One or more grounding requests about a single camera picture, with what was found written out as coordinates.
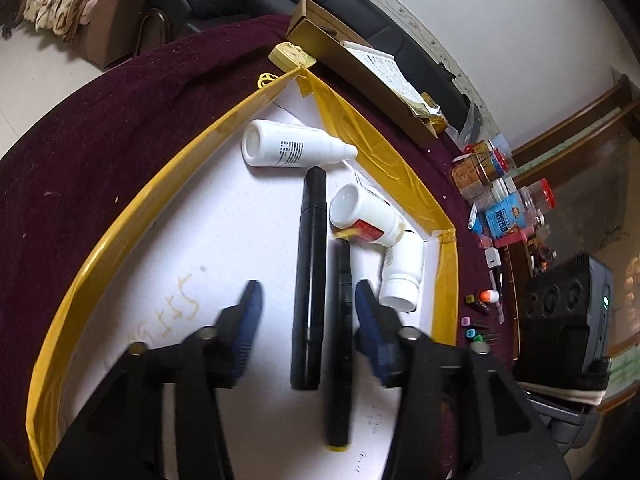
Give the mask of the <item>black marker pink cap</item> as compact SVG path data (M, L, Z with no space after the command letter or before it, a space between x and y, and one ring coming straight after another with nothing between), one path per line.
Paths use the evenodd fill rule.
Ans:
M461 326L465 328L474 328L474 330L489 330L488 325L474 322L472 318L470 318L469 316L464 316L461 319L460 323L461 323Z

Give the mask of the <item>white pill bottle ribbed cap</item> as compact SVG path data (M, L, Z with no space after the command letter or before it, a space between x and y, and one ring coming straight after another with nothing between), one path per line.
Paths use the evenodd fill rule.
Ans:
M397 244L386 249L378 301L400 313L416 310L424 267L424 240L405 230Z

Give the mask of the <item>thin black pen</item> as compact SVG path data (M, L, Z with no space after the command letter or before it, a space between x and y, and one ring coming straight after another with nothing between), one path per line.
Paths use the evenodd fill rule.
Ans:
M326 172L310 168L300 207L294 310L291 387L320 386L324 312L326 312Z

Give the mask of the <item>white bottle red label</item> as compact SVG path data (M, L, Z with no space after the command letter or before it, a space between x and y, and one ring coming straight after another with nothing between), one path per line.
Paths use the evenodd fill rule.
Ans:
M349 183L340 188L329 206L329 219L338 230L351 230L369 243L396 245L405 234L401 214L367 188Z

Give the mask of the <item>white spray bottle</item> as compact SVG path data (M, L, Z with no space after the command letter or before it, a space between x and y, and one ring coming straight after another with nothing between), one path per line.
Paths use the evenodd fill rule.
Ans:
M244 162L251 167L310 168L354 160L358 148L322 129L254 119L241 141Z

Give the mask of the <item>black marker green cap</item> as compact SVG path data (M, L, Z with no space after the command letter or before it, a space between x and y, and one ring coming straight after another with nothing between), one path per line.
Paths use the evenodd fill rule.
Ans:
M480 342L489 342L490 344L498 339L499 335L497 333L486 333L481 330L477 330L476 328L468 328L465 331L465 339L469 342L472 341L480 341Z

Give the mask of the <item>black marker yellow cap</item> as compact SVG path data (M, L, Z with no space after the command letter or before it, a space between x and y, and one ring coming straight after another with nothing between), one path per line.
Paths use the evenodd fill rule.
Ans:
M474 295L466 295L464 297L464 304L480 315L491 315L491 310L489 309L488 305L484 304L483 301L480 301Z

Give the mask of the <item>wooden sideboard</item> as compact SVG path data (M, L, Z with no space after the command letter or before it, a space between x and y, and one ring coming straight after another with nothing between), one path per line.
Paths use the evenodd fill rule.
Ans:
M518 313L526 303L527 283L551 268L556 259L556 251L538 235L532 235L526 240L520 237L500 248L499 252L506 277L504 298L509 308Z

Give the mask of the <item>small bottle orange cap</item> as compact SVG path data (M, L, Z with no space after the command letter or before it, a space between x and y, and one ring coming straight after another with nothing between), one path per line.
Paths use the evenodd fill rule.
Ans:
M478 294L478 300L483 304L498 304L500 294L495 289L486 289Z

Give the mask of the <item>white utility knife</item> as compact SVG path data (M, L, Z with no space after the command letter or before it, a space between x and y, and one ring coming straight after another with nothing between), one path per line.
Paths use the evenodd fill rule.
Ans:
M498 312L498 322L500 325L504 323L506 317L503 310L503 298L502 298L502 273L500 266L496 266L492 269L492 276L495 281L495 291L498 292L498 301L496 302Z

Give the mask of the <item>white power adapter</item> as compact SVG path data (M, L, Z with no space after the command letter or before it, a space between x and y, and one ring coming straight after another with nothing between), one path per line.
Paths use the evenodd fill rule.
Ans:
M495 247L485 249L485 260L489 269L497 269L502 266L500 252Z

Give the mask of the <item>red lid clear jar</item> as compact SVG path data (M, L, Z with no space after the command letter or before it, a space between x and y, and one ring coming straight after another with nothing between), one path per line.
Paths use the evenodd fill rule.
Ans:
M518 189L524 206L524 219L528 226L533 226L556 206L555 196L548 180L542 178L530 185Z

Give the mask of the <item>orange toothpick jar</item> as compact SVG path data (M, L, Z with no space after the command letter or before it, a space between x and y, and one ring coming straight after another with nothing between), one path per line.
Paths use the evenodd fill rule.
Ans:
M450 170L454 185L466 200L474 200L489 191L510 170L509 159L491 141L468 145L452 161Z

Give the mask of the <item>maroon velvet tablecloth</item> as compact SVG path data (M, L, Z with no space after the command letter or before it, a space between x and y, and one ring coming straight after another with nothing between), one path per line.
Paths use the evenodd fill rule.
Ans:
M288 19L216 27L99 76L1 161L1 446L39 478L27 395L47 331L100 238L142 188L250 96Z

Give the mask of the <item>yellow taped white tray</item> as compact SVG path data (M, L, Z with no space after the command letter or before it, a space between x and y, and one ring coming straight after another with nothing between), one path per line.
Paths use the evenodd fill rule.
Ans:
M352 440L323 441L320 392L290 386L298 218L304 170L247 166L245 125L265 118L321 128L354 144L354 162L329 166L328 190L363 183L425 237L418 308L405 316L454 341L459 299L456 230L406 156L324 81L296 70L255 91L191 141L138 193L66 292L32 373L26 430L43 472L64 432L126 348L183 341L264 290L247 370L219 402L240 479L377 479L390 449L399 394L358 361Z

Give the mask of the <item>brown cardboard box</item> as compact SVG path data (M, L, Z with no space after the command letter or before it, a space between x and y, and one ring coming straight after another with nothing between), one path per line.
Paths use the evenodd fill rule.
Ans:
M312 0L300 0L286 38L348 82L421 148L449 124L431 98L416 91L393 55L370 47Z

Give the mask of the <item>small gold tin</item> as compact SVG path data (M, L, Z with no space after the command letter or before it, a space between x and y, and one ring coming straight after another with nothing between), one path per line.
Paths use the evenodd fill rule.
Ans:
M269 53L268 58L273 65L285 73L299 67L309 68L317 63L312 55L289 41L277 44Z

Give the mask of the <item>black leather sofa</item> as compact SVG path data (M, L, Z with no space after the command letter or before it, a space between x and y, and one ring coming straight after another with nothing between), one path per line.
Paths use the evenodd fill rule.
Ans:
M395 0L145 0L142 35L159 44L222 24L266 15L310 18L336 41L362 42L391 55L417 92L433 99L457 132L478 136L483 112L456 64Z

